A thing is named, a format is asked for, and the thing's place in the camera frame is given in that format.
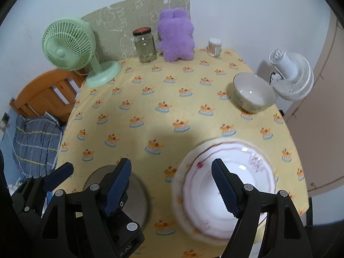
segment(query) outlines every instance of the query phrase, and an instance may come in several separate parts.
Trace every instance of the stuffed animal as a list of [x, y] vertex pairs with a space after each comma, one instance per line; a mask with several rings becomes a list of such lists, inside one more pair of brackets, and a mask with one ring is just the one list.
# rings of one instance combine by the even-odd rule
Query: stuffed animal
[[194, 59], [195, 43], [192, 39], [194, 26], [188, 13], [182, 8], [164, 9], [157, 26], [161, 42], [158, 47], [166, 62]]

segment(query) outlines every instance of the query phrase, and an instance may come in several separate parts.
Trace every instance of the screw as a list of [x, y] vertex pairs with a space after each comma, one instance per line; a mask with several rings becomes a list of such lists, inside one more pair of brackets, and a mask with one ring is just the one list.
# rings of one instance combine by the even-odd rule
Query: screw
[[62, 196], [63, 195], [63, 190], [57, 190], [56, 192], [55, 192], [55, 195], [57, 196], [57, 197], [59, 197], [59, 196]]
[[92, 184], [90, 187], [90, 190], [92, 190], [92, 191], [96, 191], [96, 190], [98, 190], [99, 189], [99, 184]]
[[245, 185], [244, 185], [244, 188], [245, 188], [245, 190], [247, 190], [247, 191], [252, 191], [252, 190], [253, 190], [253, 186], [252, 186], [251, 184], [245, 184]]
[[285, 191], [285, 190], [281, 190], [281, 191], [280, 191], [280, 194], [281, 194], [281, 196], [283, 196], [283, 197], [287, 197], [287, 196], [288, 196], [288, 192]]
[[127, 229], [129, 231], [135, 231], [137, 229], [137, 224], [135, 222], [131, 222], [127, 225]]

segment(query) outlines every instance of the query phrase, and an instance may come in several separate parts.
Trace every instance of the gray plaid fabric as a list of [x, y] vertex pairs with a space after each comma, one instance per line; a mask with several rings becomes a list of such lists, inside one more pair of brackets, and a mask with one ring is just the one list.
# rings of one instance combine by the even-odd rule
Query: gray plaid fabric
[[51, 173], [61, 140], [59, 123], [50, 115], [34, 119], [19, 115], [13, 140], [13, 159], [19, 171], [35, 178]]

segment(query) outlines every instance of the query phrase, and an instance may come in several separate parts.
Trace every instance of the yellow tablecloth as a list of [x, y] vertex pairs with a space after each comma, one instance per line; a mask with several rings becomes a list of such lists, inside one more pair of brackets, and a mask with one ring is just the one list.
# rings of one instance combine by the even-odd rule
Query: yellow tablecloth
[[[178, 226], [166, 177], [171, 174], [168, 167], [178, 168], [189, 151], [229, 129], [236, 131], [233, 138], [254, 144], [269, 159], [276, 190], [288, 191], [300, 214], [308, 209], [300, 159], [277, 107], [249, 115], [230, 98], [233, 77], [252, 72], [235, 51], [222, 51], [220, 59], [200, 49], [193, 61], [166, 63], [159, 56], [149, 64], [137, 58], [121, 64], [120, 74], [108, 84], [81, 88], [57, 164], [73, 163], [73, 176], [60, 188], [75, 192], [82, 190], [98, 168], [116, 164], [122, 157], [131, 160], [132, 171], [146, 185], [152, 206], [144, 230], [146, 240], [137, 251], [142, 257], [222, 254], [224, 247], [195, 241]], [[175, 232], [159, 236], [160, 220]], [[258, 231], [256, 241], [262, 239], [263, 231]]]

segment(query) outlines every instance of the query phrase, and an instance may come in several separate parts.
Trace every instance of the red lid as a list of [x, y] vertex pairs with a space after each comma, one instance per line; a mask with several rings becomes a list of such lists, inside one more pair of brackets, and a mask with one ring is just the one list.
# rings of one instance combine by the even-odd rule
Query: red lid
[[134, 30], [132, 32], [132, 34], [134, 36], [141, 36], [141, 35], [144, 35], [144, 34], [148, 34], [150, 32], [152, 32], [152, 29], [150, 27], [142, 27], [142, 28], [138, 28], [138, 29]]

